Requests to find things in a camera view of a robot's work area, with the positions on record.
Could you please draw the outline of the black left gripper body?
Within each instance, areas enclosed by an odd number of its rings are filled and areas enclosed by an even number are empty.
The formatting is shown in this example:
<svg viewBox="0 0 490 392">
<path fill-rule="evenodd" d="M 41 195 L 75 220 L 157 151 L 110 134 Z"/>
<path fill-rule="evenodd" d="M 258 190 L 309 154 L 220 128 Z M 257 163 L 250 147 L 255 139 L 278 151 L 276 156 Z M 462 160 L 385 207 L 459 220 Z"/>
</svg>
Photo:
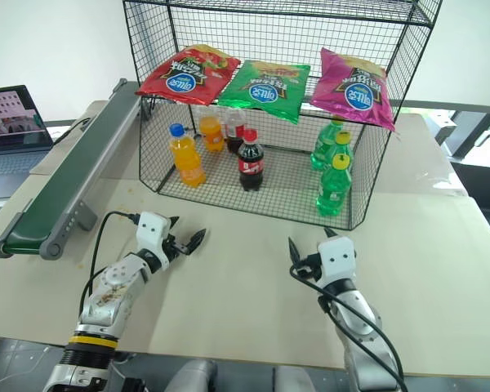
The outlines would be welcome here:
<svg viewBox="0 0 490 392">
<path fill-rule="evenodd" d="M 162 250 L 167 258 L 167 266 L 170 266 L 171 263 L 180 255 L 188 256 L 190 254 L 189 248 L 176 241 L 176 237 L 172 234 L 169 234 L 162 242 Z"/>
</svg>

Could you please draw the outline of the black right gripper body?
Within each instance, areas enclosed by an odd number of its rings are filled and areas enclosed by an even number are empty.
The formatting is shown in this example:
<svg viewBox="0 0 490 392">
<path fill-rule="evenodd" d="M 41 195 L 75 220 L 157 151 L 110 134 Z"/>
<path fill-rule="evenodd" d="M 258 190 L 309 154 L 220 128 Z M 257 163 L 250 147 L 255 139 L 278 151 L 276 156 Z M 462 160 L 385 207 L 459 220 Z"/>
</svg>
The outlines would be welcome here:
<svg viewBox="0 0 490 392">
<path fill-rule="evenodd" d="M 295 268 L 298 277 L 313 279 L 317 282 L 321 278 L 321 256 L 318 253 L 314 253 L 306 258 L 301 258 L 301 266 Z"/>
</svg>

